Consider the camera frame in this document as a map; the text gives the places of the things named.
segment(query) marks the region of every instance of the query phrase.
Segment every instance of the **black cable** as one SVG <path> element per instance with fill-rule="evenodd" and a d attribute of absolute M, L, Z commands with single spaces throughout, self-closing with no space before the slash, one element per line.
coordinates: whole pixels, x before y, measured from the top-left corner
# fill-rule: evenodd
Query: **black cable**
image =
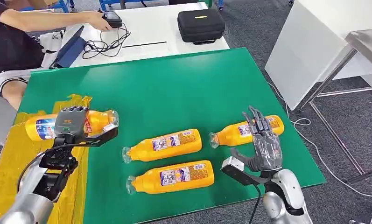
<path fill-rule="evenodd" d="M 64 147 L 81 147 L 81 146 L 87 146 L 89 145 L 89 143 L 84 143 L 84 144 L 69 144 L 69 145 L 61 145 L 61 146 L 55 146 L 55 147 L 52 147 L 50 149 L 47 149 L 45 152 L 37 155 L 34 159 L 32 159 L 27 165 L 26 167 L 24 168 L 24 170 L 21 172 L 20 174 L 20 177 L 18 177 L 18 181 L 17 181 L 17 193 L 20 191 L 20 183 L 21 183 L 21 179 L 22 177 L 24 176 L 26 170 L 30 167 L 30 165 L 32 165 L 32 163 L 34 163 L 40 156 L 43 156 L 44 154 L 46 153 L 49 153 L 55 149 L 58 149 L 58 148 L 64 148 Z"/>
<path fill-rule="evenodd" d="M 83 59 L 90 59 L 90 58 L 96 57 L 99 54 L 104 55 L 106 57 L 117 56 L 119 54 L 120 50 L 121 50 L 123 42 L 125 41 L 125 39 L 127 37 L 129 37 L 131 35 L 131 32 L 129 32 L 128 29 L 126 28 L 125 23 L 122 23 L 122 25 L 124 25 L 124 28 L 122 28 L 122 27 L 117 28 L 117 40 L 113 41 L 110 44 L 107 44 L 106 42 L 104 42 L 102 40 L 102 32 L 103 31 L 101 31 L 101 33 L 100 33 L 100 41 L 92 41 L 92 40 L 87 41 L 84 45 Z M 121 37 L 119 35 L 119 30 L 120 29 L 125 31 L 125 34 L 122 35 Z M 117 53 L 115 55 L 105 54 L 105 52 L 110 51 L 112 49 L 116 49 L 116 48 L 119 48 L 119 50 L 117 51 Z M 86 54 L 89 54 L 89 53 L 94 53 L 94 55 L 86 56 Z"/>
<path fill-rule="evenodd" d="M 256 188 L 256 191 L 259 194 L 259 196 L 257 197 L 256 204 L 254 204 L 254 209 L 253 209 L 253 212 L 252 212 L 252 216 L 250 216 L 249 224 L 251 224 L 252 221 L 253 221 L 254 214 L 256 213 L 257 206 L 259 205 L 260 198 L 261 198 L 261 191 L 260 191 L 260 189 L 257 187 L 256 184 L 254 184 L 253 186 Z"/>

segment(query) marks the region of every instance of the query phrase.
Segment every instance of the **person's arm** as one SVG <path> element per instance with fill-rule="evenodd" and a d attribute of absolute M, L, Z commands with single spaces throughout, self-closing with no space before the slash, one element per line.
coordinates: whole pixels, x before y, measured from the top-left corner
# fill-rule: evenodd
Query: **person's arm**
<path fill-rule="evenodd" d="M 89 23 L 95 29 L 110 30 L 110 25 L 99 12 L 70 14 L 44 12 L 17 12 L 7 9 L 0 15 L 0 22 L 25 32 L 44 31 L 66 27 L 78 23 Z"/>

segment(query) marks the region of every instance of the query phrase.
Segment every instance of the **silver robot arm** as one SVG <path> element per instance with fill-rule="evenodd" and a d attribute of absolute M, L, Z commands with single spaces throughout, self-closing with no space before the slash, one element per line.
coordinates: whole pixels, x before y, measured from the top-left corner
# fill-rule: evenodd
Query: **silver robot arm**
<path fill-rule="evenodd" d="M 271 180 L 282 190 L 279 196 L 273 191 L 266 191 L 263 205 L 274 224 L 312 224 L 304 201 L 300 184 L 294 173 L 282 169 Z"/>
<path fill-rule="evenodd" d="M 15 202 L 0 218 L 0 224 L 47 223 L 54 203 L 78 166 L 71 153 L 73 147 L 99 147 L 117 136 L 118 115 L 115 112 L 115 122 L 104 127 L 102 133 L 88 137 L 84 133 L 87 111 L 87 107 L 73 106 L 58 113 L 53 147 L 37 155 L 22 171 Z"/>
<path fill-rule="evenodd" d="M 274 224 L 312 224 L 296 176 L 292 171 L 282 168 L 278 136 L 272 132 L 269 122 L 260 111 L 251 106 L 249 111 L 253 119 L 245 112 L 242 114 L 253 136 L 255 155 L 247 157 L 232 148 L 232 156 L 224 160 L 221 170 L 243 185 L 265 186 L 263 205 Z M 253 172 L 261 171 L 260 176 L 246 173 L 245 166 Z"/>
<path fill-rule="evenodd" d="M 47 223 L 54 203 L 42 195 L 33 193 L 47 171 L 47 168 L 39 167 L 41 160 L 40 156 L 25 172 L 20 183 L 20 191 L 15 196 L 15 202 L 0 218 L 0 224 Z"/>

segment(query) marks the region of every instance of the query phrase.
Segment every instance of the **white cable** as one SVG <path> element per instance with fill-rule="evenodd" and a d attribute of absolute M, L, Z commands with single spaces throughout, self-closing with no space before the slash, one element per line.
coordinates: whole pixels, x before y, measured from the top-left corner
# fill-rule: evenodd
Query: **white cable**
<path fill-rule="evenodd" d="M 286 103 L 286 101 L 282 98 L 282 96 L 279 94 L 278 90 L 276 89 L 276 87 L 267 82 L 270 86 L 272 86 L 276 92 L 276 94 L 278 95 L 278 97 L 283 100 L 283 102 L 285 102 L 285 107 L 286 107 L 286 114 L 290 120 L 290 117 L 289 117 L 289 111 L 288 111 L 288 105 Z M 306 120 L 308 123 L 307 124 L 303 124 L 303 123 L 300 123 L 301 120 Z M 340 178 L 338 178 L 331 170 L 330 168 L 326 165 L 326 163 L 323 161 L 322 157 L 321 157 L 321 154 L 319 153 L 319 149 L 318 149 L 318 146 L 315 145 L 315 143 L 313 143 L 312 141 L 310 141 L 309 139 L 307 139 L 303 134 L 301 134 L 301 132 L 298 131 L 298 129 L 296 128 L 296 125 L 301 125 L 301 126 L 308 126 L 311 124 L 311 120 L 308 119 L 308 118 L 300 118 L 296 121 L 292 121 L 290 120 L 290 122 L 293 123 L 293 127 L 295 128 L 295 130 L 297 131 L 297 133 L 303 138 L 305 139 L 307 142 L 309 142 L 311 145 L 313 145 L 316 149 L 316 152 L 318 153 L 318 157 L 320 159 L 320 161 L 322 162 L 322 164 L 326 167 L 326 169 L 328 170 L 328 172 L 334 177 L 336 178 L 340 183 L 342 183 L 343 185 L 347 186 L 348 188 L 350 188 L 351 190 L 355 191 L 356 193 L 360 194 L 360 195 L 363 195 L 363 196 L 366 196 L 366 197 L 372 197 L 372 195 L 368 195 L 368 194 L 364 194 L 364 193 L 361 193 L 359 192 L 358 190 L 354 189 L 353 187 L 351 187 L 350 185 L 348 185 L 347 183 L 343 182 L 342 180 L 340 180 Z"/>

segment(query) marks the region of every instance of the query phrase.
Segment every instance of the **black bag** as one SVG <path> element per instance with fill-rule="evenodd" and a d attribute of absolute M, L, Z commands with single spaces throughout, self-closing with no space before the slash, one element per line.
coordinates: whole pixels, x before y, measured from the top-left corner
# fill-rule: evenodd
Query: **black bag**
<path fill-rule="evenodd" d="M 225 23 L 215 9 L 179 12 L 177 25 L 184 42 L 212 43 L 223 36 Z"/>
<path fill-rule="evenodd" d="M 168 0 L 170 5 L 186 4 L 186 3 L 197 3 L 198 0 Z"/>

